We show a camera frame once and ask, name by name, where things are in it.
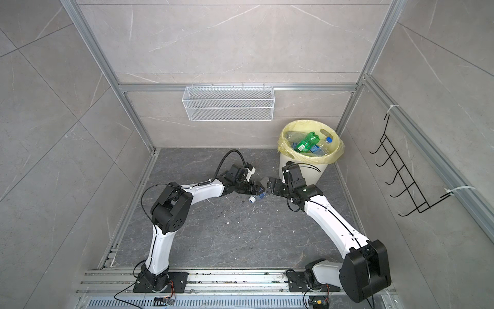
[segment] wire mesh basket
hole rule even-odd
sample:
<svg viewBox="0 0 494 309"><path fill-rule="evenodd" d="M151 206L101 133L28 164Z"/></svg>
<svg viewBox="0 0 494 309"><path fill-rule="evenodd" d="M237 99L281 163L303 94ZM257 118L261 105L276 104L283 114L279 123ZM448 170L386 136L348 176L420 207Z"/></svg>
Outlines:
<svg viewBox="0 0 494 309"><path fill-rule="evenodd" d="M266 86L191 86L182 102L190 121L268 121L275 93Z"/></svg>

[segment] white zip tie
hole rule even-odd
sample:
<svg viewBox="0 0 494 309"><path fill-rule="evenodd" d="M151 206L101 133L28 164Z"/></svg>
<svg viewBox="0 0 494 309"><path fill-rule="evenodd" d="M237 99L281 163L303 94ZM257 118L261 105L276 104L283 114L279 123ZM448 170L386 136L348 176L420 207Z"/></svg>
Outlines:
<svg viewBox="0 0 494 309"><path fill-rule="evenodd" d="M444 190L446 190L447 193L450 193L450 192L453 192L453 191L456 191L456 190L459 190L459 189L473 189L473 190L477 190L477 188L472 187L472 186L469 186L469 185L462 185L462 186L456 187L456 188L451 189L451 190L445 188Z"/></svg>
<svg viewBox="0 0 494 309"><path fill-rule="evenodd" d="M393 104L389 105L389 108L388 108L388 111L386 112L386 114L389 114L389 111L390 111L393 107L395 107L395 106L399 106L399 105L393 105Z"/></svg>

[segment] white trash bin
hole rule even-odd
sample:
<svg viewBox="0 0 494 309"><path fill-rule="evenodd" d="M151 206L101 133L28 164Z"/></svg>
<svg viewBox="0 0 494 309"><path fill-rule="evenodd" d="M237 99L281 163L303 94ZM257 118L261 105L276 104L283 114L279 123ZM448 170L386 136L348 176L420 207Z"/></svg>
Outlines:
<svg viewBox="0 0 494 309"><path fill-rule="evenodd" d="M322 136L321 129L326 130L331 134L331 138L333 141L330 144L330 154L322 156L322 157L309 157L303 155L299 152L296 152L292 149L290 143L285 138L286 132L289 131L297 131L297 132L315 132L320 137ZM286 165L287 161L292 161L294 163L307 163L317 167L321 172L318 172L314 169L303 168L300 169L302 172L302 176L305 178L305 182L307 185L316 184L324 170L328 166L328 164L336 162L336 160L341 157L341 155L345 151L345 144L336 134L336 132L330 127L326 126L323 123L320 123L315 120L296 120L287 124L278 140L278 151L280 152L280 169L279 176L283 179L283 173L281 168Z"/></svg>

